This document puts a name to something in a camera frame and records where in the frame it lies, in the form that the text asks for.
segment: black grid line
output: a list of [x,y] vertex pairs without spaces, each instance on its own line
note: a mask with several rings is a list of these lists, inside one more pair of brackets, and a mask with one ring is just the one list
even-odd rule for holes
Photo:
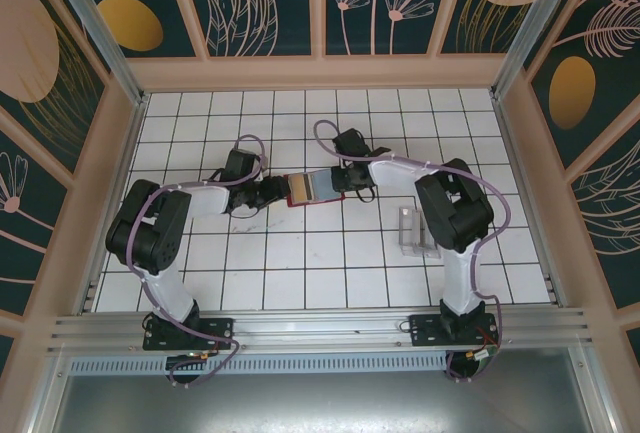
[[[428,101],[432,104],[432,97],[431,97],[431,92],[429,89],[425,89],[426,90],[426,96],[428,98]],[[373,126],[373,121],[375,119],[376,114],[390,114],[390,113],[394,113],[394,112],[372,112],[371,111],[371,105],[370,105],[370,94],[369,94],[369,90],[368,89],[363,89],[362,90],[365,94],[366,94],[366,101],[367,101],[367,110],[366,112],[364,111],[360,111],[360,112],[340,112],[339,110],[339,105],[338,105],[338,96],[337,96],[337,92],[334,90],[334,101],[335,101],[335,111],[333,112],[327,112],[327,115],[331,115],[334,116],[334,118],[336,119],[338,125],[340,125],[341,120],[342,119],[347,119],[349,115],[351,114],[367,114],[367,118],[368,118],[368,126],[369,128],[372,130],[372,126]],[[205,115],[163,115],[163,116],[147,116],[145,114],[145,121],[143,122],[143,126],[141,127],[141,131],[138,135],[138,141],[135,147],[135,151],[133,154],[133,158],[132,158],[132,162],[131,162],[131,166],[130,166],[130,171],[127,177],[127,186],[125,188],[125,191],[128,191],[128,189],[131,187],[131,182],[132,182],[132,176],[133,173],[136,173],[136,176],[144,176],[145,172],[148,172],[149,174],[162,174],[163,175],[163,179],[166,182],[166,180],[169,178],[170,171],[193,171],[195,174],[200,174],[202,175],[204,172],[204,167],[205,167],[205,152],[206,152],[206,146],[207,144],[211,143],[211,144],[215,144],[215,143],[233,143],[233,140],[224,140],[224,139],[215,139],[215,140],[208,140],[206,137],[206,134],[208,133],[208,130],[210,128],[210,125],[213,124],[216,120],[215,117],[227,117],[227,118],[238,118],[238,136],[240,134],[240,132],[242,131],[242,117],[243,116],[247,116],[247,117],[251,117],[251,116],[260,116],[260,117],[269,117],[271,119],[271,137],[270,138],[265,138],[265,141],[270,141],[269,144],[269,158],[271,158],[273,156],[273,150],[274,150],[274,141],[303,141],[305,142],[305,151],[303,153],[304,155],[304,159],[303,159],[303,164],[302,165],[298,165],[298,166],[291,166],[290,168],[285,168],[285,167],[280,167],[280,165],[278,165],[278,168],[272,168],[272,165],[269,165],[268,171],[270,174],[282,174],[281,172],[287,169],[290,170],[301,170],[301,171],[307,171],[308,169],[310,170],[317,170],[317,169],[322,169],[322,167],[314,167],[311,168],[308,166],[308,155],[307,155],[307,148],[306,148],[306,144],[309,140],[313,140],[312,138],[308,138],[308,135],[306,133],[307,130],[307,121],[309,120],[309,112],[308,112],[308,108],[307,108],[307,90],[302,90],[302,94],[303,94],[303,101],[304,101],[304,111],[302,112],[302,115],[304,117],[304,131],[305,133],[301,134],[300,136],[302,136],[303,138],[278,138],[278,139],[273,139],[273,136],[275,134],[275,129],[276,126],[275,125],[275,101],[276,101],[276,95],[275,92],[272,94],[272,104],[271,104],[271,112],[267,113],[267,114],[258,114],[254,111],[252,111],[251,113],[244,113],[243,110],[245,109],[245,105],[244,105],[244,92],[241,92],[241,95],[239,95],[240,98],[240,111],[238,113],[229,113],[229,114],[212,114],[212,110],[213,110],[213,101],[214,101],[214,94],[211,95],[210,97],[210,102],[209,102],[209,111],[208,111],[208,115],[207,119],[206,119],[206,131],[205,131],[205,138],[204,140],[189,140],[188,137],[185,137],[185,141],[175,141],[175,135],[176,135],[176,129],[178,127],[178,119],[179,118],[188,118],[188,117],[203,117]],[[462,102],[462,113],[465,115],[465,121],[466,121],[466,125],[468,128],[468,135],[464,135],[464,136],[446,136],[446,137],[441,137],[440,136],[440,131],[438,129],[438,125],[435,122],[435,115],[434,115],[434,127],[435,127],[435,134],[433,132],[429,132],[428,134],[418,134],[416,136],[407,136],[407,134],[411,135],[413,132],[407,132],[407,127],[405,124],[405,116],[404,116],[404,111],[402,109],[402,102],[401,102],[401,98],[400,98],[400,92],[399,90],[396,88],[395,89],[395,94],[397,96],[397,101],[399,104],[399,111],[397,114],[401,115],[401,122],[402,122],[402,129],[403,129],[403,137],[394,137],[394,138],[382,138],[382,137],[376,137],[373,138],[373,134],[372,137],[369,137],[368,135],[365,135],[365,139],[371,141],[371,145],[374,146],[375,145],[379,145],[379,146],[384,146],[385,140],[389,140],[389,141],[394,141],[394,142],[398,142],[399,140],[404,140],[404,145],[405,148],[407,149],[407,153],[409,152],[409,140],[426,140],[426,139],[437,139],[438,140],[438,147],[440,150],[440,153],[442,155],[443,151],[442,151],[442,143],[441,143],[441,139],[442,138],[446,138],[446,139],[452,139],[452,138],[464,138],[464,139],[469,139],[472,142],[472,147],[473,147],[473,153],[474,155],[477,156],[477,151],[476,151],[476,145],[473,142],[473,138],[478,136],[478,135],[473,135],[471,132],[471,128],[470,128],[470,124],[469,124],[469,115],[468,115],[468,111],[467,111],[467,107],[464,105],[464,101],[462,100],[462,93],[460,90],[458,90],[458,96],[460,97],[460,100]],[[180,94],[180,99],[178,100],[178,112],[179,109],[181,107],[182,104],[182,100],[183,100],[183,94]],[[457,113],[461,113],[460,110],[451,110],[451,111],[455,111]],[[485,110],[483,108],[473,108],[472,111],[491,111],[491,110]],[[447,111],[439,109],[437,111],[438,113],[446,113]],[[416,112],[410,112],[412,114],[420,114],[420,111],[416,111]],[[431,107],[431,111],[424,111],[423,113],[431,113],[432,115],[435,113],[433,111],[433,107]],[[287,113],[278,113],[278,115],[300,115],[300,112],[287,112]],[[317,113],[313,113],[314,115],[322,115],[322,112],[317,112]],[[147,120],[149,118],[168,118],[168,119],[174,119],[174,124],[173,124],[173,130],[172,130],[172,134],[171,134],[171,140],[170,141],[152,141],[152,142],[147,142],[147,141],[143,141],[142,140],[142,130],[144,129],[144,125],[146,124]],[[481,135],[482,138],[502,138],[502,136],[500,136],[500,133],[498,134],[491,134],[491,135]],[[149,144],[149,143],[153,143],[153,144],[167,144],[169,146],[169,151],[167,154],[167,159],[166,159],[166,167],[164,170],[161,169],[136,169],[134,170],[133,165],[136,162],[136,158],[138,157],[138,153],[139,153],[139,148],[141,144]],[[175,149],[174,146],[176,144],[180,144],[180,143],[199,143],[202,144],[202,151],[201,151],[201,158],[200,158],[200,163],[199,163],[199,168],[175,168],[175,169],[169,169],[169,162],[171,161],[171,153],[172,151]],[[477,163],[470,163],[470,165],[472,166],[489,166],[489,165],[508,165],[510,164],[510,162],[500,162],[500,163],[481,163],[479,165],[479,160],[476,159]],[[510,196],[518,196],[520,197],[519,193],[510,193]],[[379,197],[384,197],[384,198],[402,198],[402,197],[406,197],[407,195],[394,195],[394,194],[385,194],[385,195],[380,195],[378,193]],[[224,266],[222,269],[222,291],[220,294],[220,308],[222,309],[223,303],[224,303],[224,290],[225,290],[225,284],[226,284],[226,272],[227,271],[255,271],[255,268],[249,268],[249,269],[228,269],[228,253],[229,253],[229,241],[231,238],[231,235],[239,235],[239,234],[263,234],[265,235],[265,242],[264,242],[264,254],[265,254],[265,258],[264,258],[264,272],[263,272],[263,295],[262,295],[262,307],[264,309],[264,305],[265,305],[265,297],[266,297],[266,272],[267,271],[271,271],[271,270],[282,270],[282,268],[267,268],[267,254],[268,254],[268,234],[273,234],[273,235],[278,235],[281,233],[302,233],[304,234],[303,237],[303,242],[302,246],[304,249],[304,263],[303,263],[303,269],[304,269],[304,282],[303,282],[303,295],[304,295],[304,300],[303,300],[303,305],[304,308],[307,308],[307,266],[308,266],[308,262],[307,262],[307,252],[306,252],[306,247],[307,247],[307,234],[309,233],[309,231],[307,230],[307,207],[305,207],[304,210],[304,223],[303,223],[303,227],[302,230],[300,231],[300,229],[297,228],[292,228],[292,230],[298,230],[298,231],[278,231],[278,232],[271,232],[268,230],[268,224],[269,224],[269,212],[267,211],[267,222],[266,225],[267,227],[265,228],[265,231],[252,231],[252,232],[232,232],[231,231],[231,221],[228,222],[227,224],[227,228],[226,228],[226,233],[225,232],[221,232],[221,233],[195,233],[193,231],[193,223],[188,227],[188,231],[186,231],[186,233],[184,234],[184,238],[187,239],[187,241],[189,241],[189,244],[187,245],[187,258],[185,259],[185,265],[184,265],[184,270],[180,269],[179,271],[181,271],[183,273],[183,277],[186,278],[186,273],[189,272],[202,272],[202,271],[213,271],[213,270],[188,270],[186,268],[186,261],[188,261],[188,257],[189,257],[189,253],[191,250],[191,239],[196,236],[196,235],[226,235],[227,236],[227,241],[225,243],[225,259],[224,259]],[[376,266],[363,266],[363,267],[352,267],[352,266],[347,266],[347,257],[346,257],[346,232],[344,231],[344,227],[345,225],[345,204],[341,203],[341,227],[342,230],[327,230],[327,231],[322,231],[322,233],[339,233],[342,235],[342,247],[343,247],[343,259],[344,261],[342,262],[342,266],[331,266],[331,267],[316,267],[316,268],[312,268],[312,270],[339,270],[342,271],[344,274],[344,287],[345,287],[345,304],[348,307],[348,271],[349,270],[358,270],[358,269],[371,269],[371,268],[384,268],[385,271],[385,282],[386,282],[386,289],[387,289],[387,303],[388,305],[390,305],[390,292],[389,292],[389,277],[388,277],[388,268],[390,268],[389,265],[387,265],[387,258],[386,258],[386,251],[385,251],[385,236],[387,236],[386,240],[387,242],[389,241],[390,237],[388,234],[386,234],[385,232],[387,231],[398,231],[398,229],[396,228],[384,228],[382,226],[382,204],[380,203],[380,201],[378,201],[378,219],[380,221],[380,228],[378,229],[357,229],[357,230],[349,230],[350,232],[379,232],[381,235],[381,244],[382,244],[382,264],[381,265],[376,265]],[[518,226],[518,227],[510,227],[510,229],[528,229],[530,230],[530,228],[528,226]],[[507,280],[507,285],[509,288],[509,294],[511,295],[511,301],[513,302],[513,292],[511,289],[511,284],[509,282],[509,278],[508,276],[506,276],[506,266],[507,265],[538,265],[539,261],[535,261],[535,262],[523,262],[523,263],[505,263],[504,261],[504,256],[502,255],[502,246],[500,245],[499,242],[496,242],[497,246],[498,246],[498,255],[495,261],[492,261],[491,263],[486,263],[487,265],[502,265],[503,270],[505,271],[505,277]],[[422,261],[423,263],[423,267],[425,269],[425,275],[426,275],[426,282],[427,282],[427,294],[429,296],[429,301],[431,302],[431,284],[429,282],[429,275],[428,275],[428,271],[429,268],[433,268],[433,267],[440,267],[442,268],[442,264],[429,264],[429,261],[425,261],[423,259]],[[419,265],[395,265],[393,266],[394,269],[397,268],[415,268],[416,266]],[[121,272],[116,272],[116,271],[109,271],[108,266],[104,267],[105,269],[105,273],[121,273]],[[99,286],[99,292],[97,292],[96,298],[95,298],[95,304],[96,304],[96,310],[98,310],[98,306],[99,306],[99,302],[100,302],[100,294],[102,293],[102,284],[104,284],[104,278],[106,275],[103,275],[103,278],[101,278],[100,281],[100,286]],[[137,308],[139,309],[139,305],[141,302],[141,295],[142,295],[142,291],[139,292],[138,294],[138,306]]]

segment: metal vent grille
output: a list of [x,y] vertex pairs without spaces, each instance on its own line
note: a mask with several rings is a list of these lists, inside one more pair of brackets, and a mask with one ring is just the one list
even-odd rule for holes
[[[71,376],[166,375],[167,357],[87,357],[76,358]],[[176,374],[206,373],[222,359],[211,358],[205,365],[189,365]],[[368,373],[444,370],[444,352],[354,353],[316,355],[244,355],[231,360],[219,374],[284,373]]]

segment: black mounting plate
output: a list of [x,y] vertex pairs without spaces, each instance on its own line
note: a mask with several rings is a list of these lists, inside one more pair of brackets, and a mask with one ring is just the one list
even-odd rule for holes
[[[200,333],[209,336],[219,336],[222,338],[233,338],[232,318],[199,318],[197,325],[193,328]],[[162,325],[157,322],[148,321],[144,333],[142,349],[145,351],[208,351],[214,349],[214,342],[209,342],[203,338],[191,335],[171,335],[167,337],[162,333]],[[229,343],[218,342],[218,350],[229,350]]]
[[482,334],[475,328],[482,328],[493,341],[498,341],[498,331],[495,328],[496,319],[491,313],[478,314],[473,326],[462,330],[456,340],[452,340],[440,326],[440,315],[412,315],[409,317],[409,331],[413,346],[475,346],[484,344]]

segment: white tiled floor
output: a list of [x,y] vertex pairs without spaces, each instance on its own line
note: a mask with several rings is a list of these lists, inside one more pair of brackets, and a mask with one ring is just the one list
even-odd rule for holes
[[[381,89],[160,93],[151,97],[127,188],[140,178],[193,181],[224,166],[239,134],[265,140],[271,173],[334,166],[313,140],[321,119],[357,128],[371,146],[440,162],[461,157],[507,194],[511,227],[482,251],[481,291],[505,303],[549,302],[527,218],[485,90]],[[323,138],[334,136],[321,127]],[[242,145],[257,152],[255,143]],[[255,218],[200,218],[185,227],[178,259],[202,310],[437,305],[444,272],[437,260],[404,257],[398,208],[412,196],[378,189],[364,204],[288,208]],[[504,212],[490,196],[499,225]],[[140,283],[107,257],[95,311],[147,311]]]

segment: transparent acrylic holder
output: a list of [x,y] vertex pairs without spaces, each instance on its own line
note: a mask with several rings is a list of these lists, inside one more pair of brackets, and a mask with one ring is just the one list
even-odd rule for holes
[[400,248],[404,256],[440,258],[440,251],[429,233],[422,211],[410,207],[400,207]]

